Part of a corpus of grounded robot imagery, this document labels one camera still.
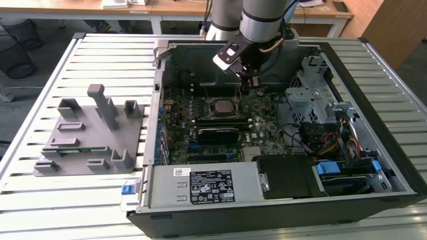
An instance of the slatted aluminum table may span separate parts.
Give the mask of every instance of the slatted aluminum table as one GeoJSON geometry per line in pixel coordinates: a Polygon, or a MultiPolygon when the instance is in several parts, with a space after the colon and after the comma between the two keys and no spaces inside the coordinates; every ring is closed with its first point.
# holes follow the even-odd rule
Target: slatted aluminum table
{"type": "MultiPolygon", "coordinates": [[[[104,84],[114,104],[134,99],[149,113],[157,39],[197,40],[194,36],[86,34],[72,39],[38,99],[0,162],[0,239],[120,239],[148,237],[120,209],[121,185],[141,176],[149,116],[140,130],[136,171],[129,174],[33,177],[33,165],[49,138],[61,98],[86,97],[89,84],[104,84]]],[[[368,43],[328,41],[389,131],[427,179],[427,109],[368,43]]],[[[345,91],[333,80],[336,89],[345,91]]],[[[184,239],[425,239],[427,201],[389,209],[360,222],[240,232],[184,239]]]]}

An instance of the black wastebasket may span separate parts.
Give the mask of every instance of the black wastebasket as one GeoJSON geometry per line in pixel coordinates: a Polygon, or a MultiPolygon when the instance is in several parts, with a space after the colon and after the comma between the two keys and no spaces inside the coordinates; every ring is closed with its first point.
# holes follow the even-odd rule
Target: black wastebasket
{"type": "Polygon", "coordinates": [[[0,70],[10,79],[21,79],[30,75],[36,67],[26,51],[14,35],[0,35],[0,70]]]}
{"type": "Polygon", "coordinates": [[[8,34],[18,37],[24,49],[36,49],[42,45],[36,24],[30,19],[1,18],[0,25],[8,34]]]}

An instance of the power supply label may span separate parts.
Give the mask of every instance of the power supply label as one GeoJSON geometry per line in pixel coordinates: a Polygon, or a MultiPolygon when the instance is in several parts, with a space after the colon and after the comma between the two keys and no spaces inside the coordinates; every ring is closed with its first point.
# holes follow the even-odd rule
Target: power supply label
{"type": "Polygon", "coordinates": [[[234,202],[232,171],[192,171],[189,173],[189,195],[192,204],[234,202]]]}

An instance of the green circuit board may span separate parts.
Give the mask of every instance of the green circuit board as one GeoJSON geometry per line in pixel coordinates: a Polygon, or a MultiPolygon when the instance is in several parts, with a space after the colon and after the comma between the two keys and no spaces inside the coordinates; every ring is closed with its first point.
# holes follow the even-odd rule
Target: green circuit board
{"type": "Polygon", "coordinates": [[[234,97],[193,97],[188,89],[170,89],[168,94],[172,101],[166,109],[169,165],[209,163],[194,161],[197,156],[224,156],[226,162],[244,162],[244,147],[258,147],[261,155],[286,154],[285,142],[280,135],[274,120],[273,92],[257,95],[258,89],[250,89],[248,95],[237,98],[238,110],[234,115],[250,119],[248,130],[238,132],[237,141],[230,145],[197,145],[196,132],[192,119],[209,119],[221,117],[210,116],[209,102],[232,99],[234,97]]]}

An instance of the blue latch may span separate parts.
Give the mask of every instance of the blue latch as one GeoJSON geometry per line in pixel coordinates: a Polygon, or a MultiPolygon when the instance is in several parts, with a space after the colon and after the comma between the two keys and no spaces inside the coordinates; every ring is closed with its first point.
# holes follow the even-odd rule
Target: blue latch
{"type": "Polygon", "coordinates": [[[230,162],[234,153],[233,153],[233,152],[229,152],[229,153],[226,153],[225,155],[226,155],[226,162],[230,162]]]}
{"type": "Polygon", "coordinates": [[[121,186],[121,195],[132,195],[134,194],[134,185],[122,185],[121,186]]]}
{"type": "Polygon", "coordinates": [[[338,174],[341,172],[338,164],[334,161],[318,162],[318,164],[314,166],[314,169],[316,169],[318,175],[338,174]]]}
{"type": "Polygon", "coordinates": [[[373,160],[372,166],[373,166],[376,172],[379,172],[381,170],[381,165],[380,165],[379,161],[373,160]]]}

